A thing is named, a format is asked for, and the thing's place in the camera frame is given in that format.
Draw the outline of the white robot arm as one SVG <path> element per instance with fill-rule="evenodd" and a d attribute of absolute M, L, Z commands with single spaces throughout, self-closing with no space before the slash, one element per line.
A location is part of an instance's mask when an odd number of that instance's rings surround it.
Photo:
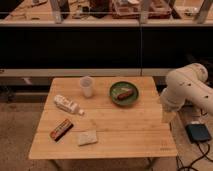
<path fill-rule="evenodd" d="M 165 78 L 166 87 L 160 94 L 162 121 L 169 123 L 185 101 L 213 115 L 213 88 L 205 84 L 207 69 L 200 63 L 192 63 L 170 71 Z"/>

